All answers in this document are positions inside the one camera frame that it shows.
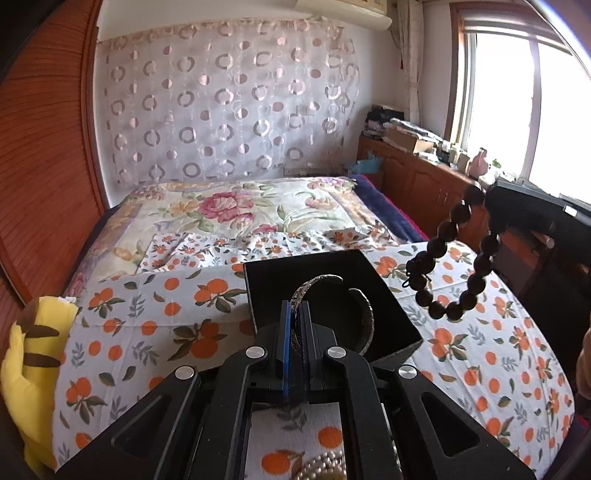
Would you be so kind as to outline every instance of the blue cloth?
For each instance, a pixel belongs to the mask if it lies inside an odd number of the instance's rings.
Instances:
[[[366,177],[352,174],[349,178],[357,182],[355,193],[394,235],[412,243],[428,240]]]

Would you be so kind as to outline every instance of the sheer curtain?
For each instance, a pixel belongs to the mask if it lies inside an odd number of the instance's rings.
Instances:
[[[404,115],[416,125],[421,124],[418,81],[423,71],[424,20],[423,5],[416,0],[398,0],[400,50],[407,87]]]
[[[118,184],[337,171],[355,48],[324,19],[209,21],[97,48],[99,151]]]

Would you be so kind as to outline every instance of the cardboard box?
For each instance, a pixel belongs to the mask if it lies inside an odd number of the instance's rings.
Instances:
[[[404,132],[395,127],[387,128],[385,136],[388,137],[400,150],[408,153],[419,153],[431,150],[435,146],[435,142],[425,140],[418,134],[412,132]]]
[[[358,250],[322,252],[244,264],[246,289],[255,330],[279,322],[281,302],[306,281],[322,274],[343,278],[343,284],[320,283],[306,294],[312,322],[335,332],[337,343],[353,349],[361,334],[361,309],[349,294],[360,289],[374,311],[374,338],[364,355],[368,362],[402,352],[404,359],[422,338],[367,258]]]

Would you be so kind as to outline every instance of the stuffed animal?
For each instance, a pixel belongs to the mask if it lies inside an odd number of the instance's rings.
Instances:
[[[0,388],[21,433],[24,458],[43,477],[43,465],[55,469],[51,420],[60,359],[77,307],[65,299],[41,297],[27,304],[12,325],[0,368]]]

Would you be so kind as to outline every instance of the floral bedspread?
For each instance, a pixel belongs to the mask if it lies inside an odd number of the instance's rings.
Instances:
[[[249,233],[327,231],[376,224],[377,218],[357,197],[354,185],[345,177],[309,177],[172,182],[138,189],[107,221],[66,295],[80,297],[86,286],[98,280],[135,273],[157,233],[237,238]]]
[[[169,248],[168,241],[177,245]],[[157,255],[164,258],[151,265],[152,251],[162,246]],[[564,373],[538,327],[495,274],[476,308],[456,322],[431,319],[402,287],[405,262],[425,243],[395,246],[383,229],[351,226],[331,232],[251,231],[232,244],[218,235],[180,239],[163,232],[150,247],[139,262],[146,271],[107,278],[79,301],[82,310],[55,393],[58,465],[180,365],[199,370],[220,365],[253,343],[241,262],[345,248],[366,255],[423,337],[409,363],[538,478],[569,430],[574,405]],[[455,242],[438,260],[430,288],[440,301],[459,298],[474,258]],[[342,448],[338,408],[256,411],[249,444],[249,480],[290,479],[311,457]]]

